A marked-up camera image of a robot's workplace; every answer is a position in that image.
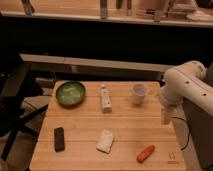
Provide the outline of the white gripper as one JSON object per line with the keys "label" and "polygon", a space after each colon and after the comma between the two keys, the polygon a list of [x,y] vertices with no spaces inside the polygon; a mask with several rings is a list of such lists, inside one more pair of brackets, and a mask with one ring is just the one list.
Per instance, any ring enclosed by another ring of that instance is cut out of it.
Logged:
{"label": "white gripper", "polygon": [[183,97],[171,90],[169,87],[162,87],[159,93],[159,102],[165,107],[161,110],[161,123],[167,125],[173,116],[173,108],[179,106],[183,101]]}

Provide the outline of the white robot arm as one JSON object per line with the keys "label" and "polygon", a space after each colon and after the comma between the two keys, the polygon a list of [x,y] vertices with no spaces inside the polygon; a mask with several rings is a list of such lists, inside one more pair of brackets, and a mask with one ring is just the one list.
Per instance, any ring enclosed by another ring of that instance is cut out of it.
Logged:
{"label": "white robot arm", "polygon": [[203,82],[207,69],[199,61],[189,61],[169,68],[164,73],[159,102],[161,123],[169,124],[173,110],[186,98],[213,116],[213,87]]}

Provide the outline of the grey robot base column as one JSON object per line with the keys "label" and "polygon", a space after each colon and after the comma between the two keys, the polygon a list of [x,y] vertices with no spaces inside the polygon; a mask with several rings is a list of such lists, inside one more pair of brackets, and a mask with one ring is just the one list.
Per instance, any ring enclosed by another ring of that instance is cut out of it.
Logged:
{"label": "grey robot base column", "polygon": [[190,126],[192,140],[203,171],[213,171],[213,62],[207,68],[203,83],[209,91],[186,97],[183,110]]}

